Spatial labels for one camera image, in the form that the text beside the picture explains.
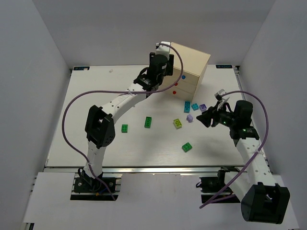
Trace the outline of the cream wooden drawer cabinet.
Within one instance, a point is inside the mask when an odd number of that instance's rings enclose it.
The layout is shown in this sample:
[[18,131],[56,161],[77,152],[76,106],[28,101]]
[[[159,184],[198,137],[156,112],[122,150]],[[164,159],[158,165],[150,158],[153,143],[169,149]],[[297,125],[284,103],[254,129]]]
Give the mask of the cream wooden drawer cabinet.
[[210,54],[172,42],[183,61],[180,80],[165,93],[184,101],[193,101],[207,69]]

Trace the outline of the yellow-green lego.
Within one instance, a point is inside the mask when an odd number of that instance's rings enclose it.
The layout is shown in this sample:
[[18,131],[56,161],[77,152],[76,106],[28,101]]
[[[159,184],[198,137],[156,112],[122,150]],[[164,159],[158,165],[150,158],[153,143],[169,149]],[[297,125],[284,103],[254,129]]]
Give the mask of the yellow-green lego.
[[182,128],[182,123],[178,118],[173,120],[173,124],[176,129]]

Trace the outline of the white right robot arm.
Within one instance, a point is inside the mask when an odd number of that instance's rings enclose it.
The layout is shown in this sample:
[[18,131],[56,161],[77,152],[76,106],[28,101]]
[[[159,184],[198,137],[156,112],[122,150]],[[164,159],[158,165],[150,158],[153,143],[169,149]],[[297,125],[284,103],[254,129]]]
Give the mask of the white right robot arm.
[[230,189],[236,195],[245,221],[282,224],[290,192],[276,182],[258,149],[260,138],[251,125],[253,104],[239,100],[234,111],[227,111],[228,108],[228,103],[217,102],[196,117],[206,127],[218,124],[228,127],[230,138],[245,164],[242,170],[234,166],[222,167],[215,185],[220,187],[220,193]]

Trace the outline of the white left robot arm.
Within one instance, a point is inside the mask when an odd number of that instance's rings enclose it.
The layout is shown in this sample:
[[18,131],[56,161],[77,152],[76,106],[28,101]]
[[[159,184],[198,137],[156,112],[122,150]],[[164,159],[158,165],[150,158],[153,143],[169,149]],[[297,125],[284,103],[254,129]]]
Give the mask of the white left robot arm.
[[106,147],[115,139],[115,123],[137,103],[145,100],[158,90],[165,76],[173,74],[174,55],[150,53],[150,65],[139,73],[128,87],[115,99],[101,107],[93,105],[89,109],[85,132],[88,140],[89,160],[85,173],[94,178],[102,173],[102,162]]

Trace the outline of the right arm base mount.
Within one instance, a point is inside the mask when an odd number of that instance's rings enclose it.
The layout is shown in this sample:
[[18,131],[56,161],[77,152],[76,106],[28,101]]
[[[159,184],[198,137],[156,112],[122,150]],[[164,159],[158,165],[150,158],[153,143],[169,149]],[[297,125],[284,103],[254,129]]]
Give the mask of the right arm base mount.
[[[200,181],[195,186],[196,188],[201,189],[201,202],[203,204],[207,202],[211,196],[216,194],[220,189],[225,186],[225,174],[230,172],[238,173],[239,169],[235,167],[221,167],[220,170],[217,172],[216,176],[200,177]],[[233,191],[230,188],[225,189],[215,199],[217,199],[217,201],[214,202],[214,204],[240,203],[239,199],[234,195]]]

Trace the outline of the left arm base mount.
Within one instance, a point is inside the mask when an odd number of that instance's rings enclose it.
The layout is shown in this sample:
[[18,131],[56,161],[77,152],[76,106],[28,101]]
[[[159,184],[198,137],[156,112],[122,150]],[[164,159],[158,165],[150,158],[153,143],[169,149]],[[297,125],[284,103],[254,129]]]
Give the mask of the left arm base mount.
[[102,177],[102,180],[109,188],[96,178],[88,176],[83,168],[79,168],[73,180],[70,200],[78,201],[115,201],[118,198],[121,186],[121,179],[116,177]]

